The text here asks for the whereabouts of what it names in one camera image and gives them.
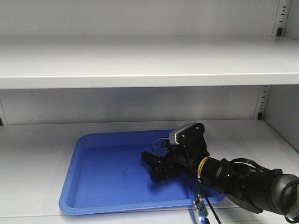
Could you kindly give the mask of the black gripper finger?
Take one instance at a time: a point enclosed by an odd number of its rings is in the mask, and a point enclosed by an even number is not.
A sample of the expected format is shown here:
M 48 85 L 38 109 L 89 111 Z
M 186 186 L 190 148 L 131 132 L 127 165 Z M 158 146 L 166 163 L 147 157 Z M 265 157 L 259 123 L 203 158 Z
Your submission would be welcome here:
M 170 168 L 161 168 L 150 171 L 150 179 L 153 182 L 161 182 L 178 176 L 178 172 Z
M 142 161 L 147 163 L 151 168 L 158 168 L 161 166 L 162 156 L 158 157 L 155 154 L 152 154 L 147 151 L 141 153 Z

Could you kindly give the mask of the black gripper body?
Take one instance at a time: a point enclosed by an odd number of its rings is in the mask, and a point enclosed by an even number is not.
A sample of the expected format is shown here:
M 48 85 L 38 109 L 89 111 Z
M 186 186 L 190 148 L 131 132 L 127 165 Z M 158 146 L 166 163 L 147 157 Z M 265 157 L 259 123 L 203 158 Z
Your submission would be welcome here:
M 163 156 L 161 168 L 174 169 L 178 176 L 187 174 L 197 178 L 199 163 L 210 155 L 204 137 L 183 145 L 171 145 L 168 141 L 166 146 L 169 152 Z

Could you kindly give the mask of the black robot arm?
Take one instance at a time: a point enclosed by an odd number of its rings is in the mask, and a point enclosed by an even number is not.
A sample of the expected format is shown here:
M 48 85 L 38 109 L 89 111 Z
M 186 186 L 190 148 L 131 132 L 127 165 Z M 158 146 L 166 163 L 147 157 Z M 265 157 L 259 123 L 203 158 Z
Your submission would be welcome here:
M 172 145 L 169 140 L 164 141 L 163 146 L 168 149 L 165 156 L 142 152 L 142 160 L 152 168 L 152 181 L 160 182 L 187 172 L 197 183 L 224 194 L 247 211 L 258 214 L 266 210 L 284 216 L 291 224 L 298 223 L 297 176 L 284 174 L 281 169 L 267 169 L 249 159 L 214 159 L 203 136 L 191 139 L 183 134 L 178 142 Z

